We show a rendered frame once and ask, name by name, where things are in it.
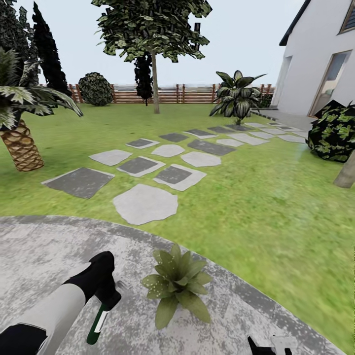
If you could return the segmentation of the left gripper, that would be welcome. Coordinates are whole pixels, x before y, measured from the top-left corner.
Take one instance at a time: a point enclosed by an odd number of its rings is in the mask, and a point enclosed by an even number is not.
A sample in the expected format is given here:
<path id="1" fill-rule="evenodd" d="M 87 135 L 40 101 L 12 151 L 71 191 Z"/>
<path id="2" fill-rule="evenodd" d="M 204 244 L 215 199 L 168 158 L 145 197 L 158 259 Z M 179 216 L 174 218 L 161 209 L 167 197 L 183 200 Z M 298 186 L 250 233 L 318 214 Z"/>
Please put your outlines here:
<path id="1" fill-rule="evenodd" d="M 115 305 L 122 299 L 121 294 L 115 289 L 114 280 L 112 278 L 112 282 L 107 288 L 100 289 L 95 292 L 95 295 L 98 299 L 107 306 L 109 310 L 115 307 Z"/>

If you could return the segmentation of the insectifuge atomizer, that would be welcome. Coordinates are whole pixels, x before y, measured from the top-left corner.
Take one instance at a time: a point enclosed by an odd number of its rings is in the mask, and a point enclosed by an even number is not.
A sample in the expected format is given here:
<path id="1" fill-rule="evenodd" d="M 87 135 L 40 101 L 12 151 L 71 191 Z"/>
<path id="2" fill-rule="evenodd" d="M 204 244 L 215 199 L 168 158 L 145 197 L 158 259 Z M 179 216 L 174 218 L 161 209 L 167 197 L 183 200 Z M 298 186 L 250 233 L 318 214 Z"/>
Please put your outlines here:
<path id="1" fill-rule="evenodd" d="M 92 327 L 89 331 L 88 337 L 86 338 L 86 342 L 89 345 L 94 345 L 97 342 L 98 337 L 107 320 L 109 312 L 110 311 L 107 306 L 101 303 L 101 307 L 97 313 L 96 319 L 94 320 Z"/>

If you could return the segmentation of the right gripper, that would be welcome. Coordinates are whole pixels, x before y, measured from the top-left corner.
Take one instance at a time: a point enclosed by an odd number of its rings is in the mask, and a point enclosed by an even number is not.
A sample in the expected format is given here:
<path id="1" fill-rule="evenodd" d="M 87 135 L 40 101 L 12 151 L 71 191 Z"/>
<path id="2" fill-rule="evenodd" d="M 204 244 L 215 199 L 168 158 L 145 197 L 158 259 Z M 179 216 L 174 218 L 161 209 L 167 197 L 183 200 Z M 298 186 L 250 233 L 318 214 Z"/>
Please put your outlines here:
<path id="1" fill-rule="evenodd" d="M 248 341 L 253 355 L 276 355 L 271 347 L 257 347 L 252 338 L 248 335 Z M 285 355 L 292 355 L 289 348 L 285 348 Z"/>

